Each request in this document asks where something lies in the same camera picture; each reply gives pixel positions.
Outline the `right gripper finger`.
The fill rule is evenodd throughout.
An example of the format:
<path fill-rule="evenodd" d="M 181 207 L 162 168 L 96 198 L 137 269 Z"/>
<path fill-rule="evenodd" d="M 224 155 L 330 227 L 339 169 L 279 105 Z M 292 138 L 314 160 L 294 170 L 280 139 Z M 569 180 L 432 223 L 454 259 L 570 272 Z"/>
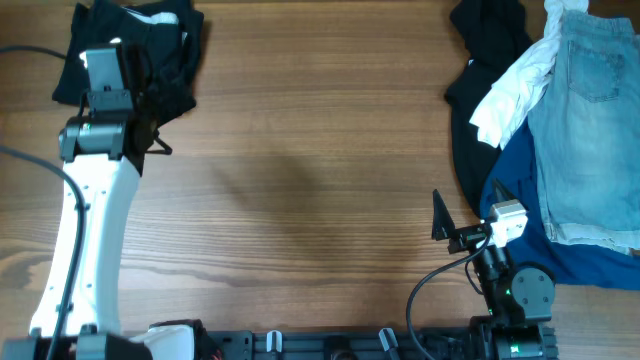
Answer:
<path fill-rule="evenodd" d="M 437 189 L 433 190 L 433 221 L 431 237 L 436 240 L 450 239 L 456 230 L 453 219 Z"/>
<path fill-rule="evenodd" d="M 492 186 L 497 203 L 508 202 L 515 199 L 509 189 L 497 178 L 492 180 Z"/>

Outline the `black shorts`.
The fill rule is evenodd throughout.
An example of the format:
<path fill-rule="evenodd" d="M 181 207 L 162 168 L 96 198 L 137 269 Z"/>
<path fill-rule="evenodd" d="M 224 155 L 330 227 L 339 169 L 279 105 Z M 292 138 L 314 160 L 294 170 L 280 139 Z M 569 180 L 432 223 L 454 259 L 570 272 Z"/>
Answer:
<path fill-rule="evenodd" d="M 145 74 L 144 93 L 152 103 L 160 126 L 196 106 L 192 84 L 201 56 L 204 14 L 190 0 L 166 0 L 121 6 L 96 1 L 78 3 L 71 23 L 71 41 L 63 71 L 52 99 L 66 105 L 80 103 L 89 77 L 80 53 L 120 39 L 140 48 Z"/>

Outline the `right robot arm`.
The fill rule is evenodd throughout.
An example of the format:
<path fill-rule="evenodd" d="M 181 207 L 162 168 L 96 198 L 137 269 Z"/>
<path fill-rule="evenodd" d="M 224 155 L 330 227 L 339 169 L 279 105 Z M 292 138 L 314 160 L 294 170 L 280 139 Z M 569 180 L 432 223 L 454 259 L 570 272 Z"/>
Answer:
<path fill-rule="evenodd" d="M 498 180 L 494 193 L 497 202 L 487 218 L 458 228 L 440 193 L 433 192 L 432 238 L 446 240 L 449 253 L 465 255 L 488 314 L 473 317 L 462 330 L 438 330 L 421 340 L 437 359 L 555 359 L 554 331 L 544 326 L 552 318 L 554 275 L 536 263 L 514 262 L 507 245 L 523 235 L 527 209 Z"/>

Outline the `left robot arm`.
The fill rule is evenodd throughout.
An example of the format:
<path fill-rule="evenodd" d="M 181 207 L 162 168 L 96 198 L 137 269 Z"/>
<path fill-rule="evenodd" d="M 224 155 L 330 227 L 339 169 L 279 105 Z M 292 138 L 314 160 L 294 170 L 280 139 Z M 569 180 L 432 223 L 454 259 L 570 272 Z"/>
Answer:
<path fill-rule="evenodd" d="M 194 320 L 169 321 L 125 337 L 118 311 L 124 232 L 148 154 L 171 154 L 159 138 L 160 108 L 148 96 L 151 64 L 136 45 L 114 40 L 80 56 L 89 77 L 79 112 L 59 134 L 57 167 L 8 147 L 64 182 L 64 201 L 46 288 L 25 338 L 4 359 L 201 359 L 211 342 Z"/>

